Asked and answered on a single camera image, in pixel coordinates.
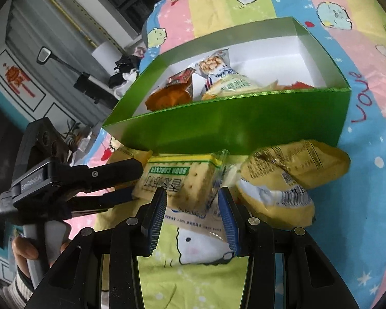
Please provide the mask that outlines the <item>person's left hand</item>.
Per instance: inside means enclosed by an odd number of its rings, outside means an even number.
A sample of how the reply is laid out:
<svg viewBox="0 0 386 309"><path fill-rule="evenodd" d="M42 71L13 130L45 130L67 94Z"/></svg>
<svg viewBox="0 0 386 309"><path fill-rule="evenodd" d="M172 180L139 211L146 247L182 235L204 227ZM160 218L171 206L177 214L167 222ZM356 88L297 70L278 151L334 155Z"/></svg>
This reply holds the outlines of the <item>person's left hand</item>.
<svg viewBox="0 0 386 309"><path fill-rule="evenodd" d="M12 241L12 252L17 267L26 277L30 278L28 261L38 260L37 248L27 238L18 236Z"/></svg>

